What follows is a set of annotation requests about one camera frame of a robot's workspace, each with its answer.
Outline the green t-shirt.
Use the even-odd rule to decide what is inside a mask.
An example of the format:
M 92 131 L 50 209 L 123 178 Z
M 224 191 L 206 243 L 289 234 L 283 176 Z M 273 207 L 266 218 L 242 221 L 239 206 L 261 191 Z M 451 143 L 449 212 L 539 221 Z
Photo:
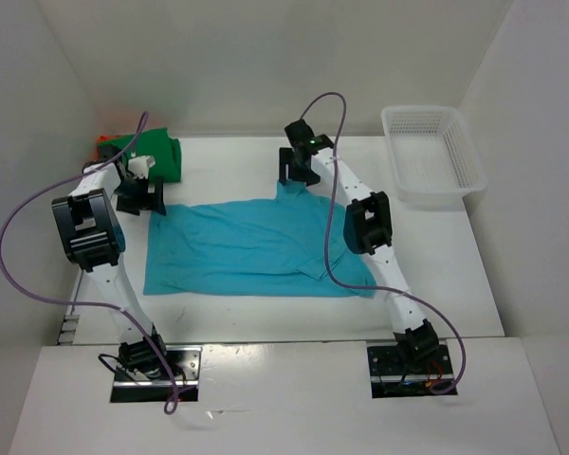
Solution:
M 113 145 L 123 149 L 133 135 L 119 136 Z M 181 147 L 178 139 L 170 138 L 166 127 L 144 131 L 139 137 L 134 149 L 136 155 L 150 155 L 156 160 L 150 170 L 149 181 L 155 183 L 158 177 L 164 178 L 164 183 L 179 183 L 181 181 Z M 129 150 L 122 156 L 123 164 L 132 158 Z

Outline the orange t-shirt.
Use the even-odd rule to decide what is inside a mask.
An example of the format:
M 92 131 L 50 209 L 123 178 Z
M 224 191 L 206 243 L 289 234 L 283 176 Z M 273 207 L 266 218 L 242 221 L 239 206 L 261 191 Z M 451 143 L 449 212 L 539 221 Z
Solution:
M 119 136 L 99 136 L 95 142 L 95 152 L 93 154 L 94 161 L 103 161 L 116 155 L 118 151 L 113 145 L 113 141 Z

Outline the light blue t-shirt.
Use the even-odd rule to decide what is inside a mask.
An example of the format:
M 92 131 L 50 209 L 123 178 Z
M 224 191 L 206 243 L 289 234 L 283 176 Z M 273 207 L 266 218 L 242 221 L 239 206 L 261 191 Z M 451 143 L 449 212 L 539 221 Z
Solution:
M 376 280 L 343 240 L 345 209 L 301 183 L 272 199 L 170 205 L 149 221 L 143 293 L 370 299 Z

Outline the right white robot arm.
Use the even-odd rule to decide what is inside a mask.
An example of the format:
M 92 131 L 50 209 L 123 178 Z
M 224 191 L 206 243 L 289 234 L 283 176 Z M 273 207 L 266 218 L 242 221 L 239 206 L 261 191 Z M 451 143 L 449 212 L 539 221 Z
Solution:
M 396 360 L 406 374 L 418 374 L 430 363 L 439 339 L 418 302 L 411 299 L 393 248 L 390 201 L 373 191 L 338 157 L 334 142 L 317 136 L 303 119 L 284 128 L 289 145 L 279 151 L 279 181 L 306 186 L 336 178 L 332 189 L 345 206 L 340 229 L 348 249 L 376 261 L 376 282 L 390 290 L 385 297 L 396 342 Z

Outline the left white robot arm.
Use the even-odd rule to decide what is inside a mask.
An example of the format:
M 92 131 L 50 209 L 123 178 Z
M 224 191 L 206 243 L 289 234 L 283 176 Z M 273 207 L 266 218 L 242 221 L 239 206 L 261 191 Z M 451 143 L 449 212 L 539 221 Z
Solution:
M 98 160 L 83 168 L 84 177 L 69 195 L 51 203 L 67 259 L 95 283 L 119 337 L 118 362 L 127 374 L 166 379 L 170 356 L 155 325 L 141 308 L 125 264 L 125 237 L 118 211 L 140 215 L 144 210 L 166 215 L 163 183 L 152 184 L 151 156 L 127 159 L 121 148 L 107 144 Z

